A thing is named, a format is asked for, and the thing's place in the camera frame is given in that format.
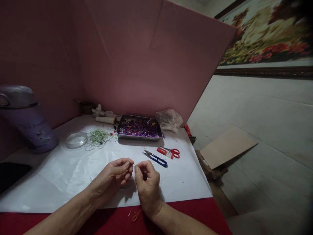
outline wooden frame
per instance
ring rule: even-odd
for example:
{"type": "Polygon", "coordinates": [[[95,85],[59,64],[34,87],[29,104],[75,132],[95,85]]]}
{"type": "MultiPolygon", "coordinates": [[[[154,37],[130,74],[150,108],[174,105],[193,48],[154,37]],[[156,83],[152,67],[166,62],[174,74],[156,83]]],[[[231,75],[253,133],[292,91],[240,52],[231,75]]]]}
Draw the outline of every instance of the wooden frame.
{"type": "MultiPolygon", "coordinates": [[[[214,18],[220,19],[247,0],[236,0],[214,18]]],[[[313,66],[216,69],[215,75],[313,79],[313,66]]]]}

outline blue thread snips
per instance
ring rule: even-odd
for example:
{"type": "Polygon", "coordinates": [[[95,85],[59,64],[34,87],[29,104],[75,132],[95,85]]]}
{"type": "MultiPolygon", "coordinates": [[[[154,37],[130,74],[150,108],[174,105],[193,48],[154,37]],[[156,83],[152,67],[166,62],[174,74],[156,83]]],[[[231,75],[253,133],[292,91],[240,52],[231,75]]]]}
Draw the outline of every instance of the blue thread snips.
{"type": "Polygon", "coordinates": [[[154,154],[150,153],[149,151],[145,150],[145,153],[143,152],[143,154],[146,155],[148,158],[151,158],[153,161],[159,163],[161,166],[167,167],[166,161],[155,156],[154,154]]]}

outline table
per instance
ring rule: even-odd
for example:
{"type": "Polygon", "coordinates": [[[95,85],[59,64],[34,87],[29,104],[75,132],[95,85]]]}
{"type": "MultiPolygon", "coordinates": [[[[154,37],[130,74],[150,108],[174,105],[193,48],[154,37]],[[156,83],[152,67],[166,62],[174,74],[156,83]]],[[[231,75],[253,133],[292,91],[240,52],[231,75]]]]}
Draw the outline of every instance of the table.
{"type": "MultiPolygon", "coordinates": [[[[217,234],[231,235],[226,221],[214,199],[204,198],[189,201],[168,203],[173,208],[197,219],[217,234]]],[[[120,207],[97,210],[80,229],[78,234],[162,234],[143,212],[136,222],[132,217],[140,210],[140,206],[120,207]]],[[[49,214],[1,213],[1,234],[23,234],[49,214]]]]}
{"type": "MultiPolygon", "coordinates": [[[[149,160],[143,154],[148,150],[166,159],[168,167],[151,161],[160,173],[160,188],[165,202],[186,201],[212,197],[210,186],[201,169],[198,158],[184,128],[178,134],[164,131],[165,139],[158,142],[112,139],[101,149],[86,151],[84,147],[66,148],[66,136],[84,130],[101,128],[113,132],[111,124],[99,124],[91,116],[72,119],[54,130],[60,140],[53,150],[42,154],[30,154],[22,149],[5,161],[28,164],[33,170],[1,195],[0,212],[52,213],[84,190],[99,172],[111,161],[131,158],[135,164],[149,160]],[[180,158],[170,159],[157,152],[158,146],[180,150],[180,158]]],[[[105,208],[140,205],[137,187],[132,177],[105,208]]]]}

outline framed painting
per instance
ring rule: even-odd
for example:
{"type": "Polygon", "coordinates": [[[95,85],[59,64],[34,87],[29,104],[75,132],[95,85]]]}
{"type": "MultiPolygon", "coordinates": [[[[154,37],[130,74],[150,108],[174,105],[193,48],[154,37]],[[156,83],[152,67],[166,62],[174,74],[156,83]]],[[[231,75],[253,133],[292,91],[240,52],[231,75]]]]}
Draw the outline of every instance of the framed painting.
{"type": "Polygon", "coordinates": [[[313,77],[313,33],[298,0],[237,0],[215,18],[238,29],[215,75],[313,77]]]}

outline thermos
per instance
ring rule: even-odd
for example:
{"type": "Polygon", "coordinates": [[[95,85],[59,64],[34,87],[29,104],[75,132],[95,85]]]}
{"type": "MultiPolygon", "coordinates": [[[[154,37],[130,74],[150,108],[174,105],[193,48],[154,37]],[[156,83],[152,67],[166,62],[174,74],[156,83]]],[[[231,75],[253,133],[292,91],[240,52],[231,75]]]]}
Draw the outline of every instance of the thermos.
{"type": "Polygon", "coordinates": [[[0,114],[23,134],[32,153],[47,152],[58,145],[30,88],[0,86],[0,114]]]}

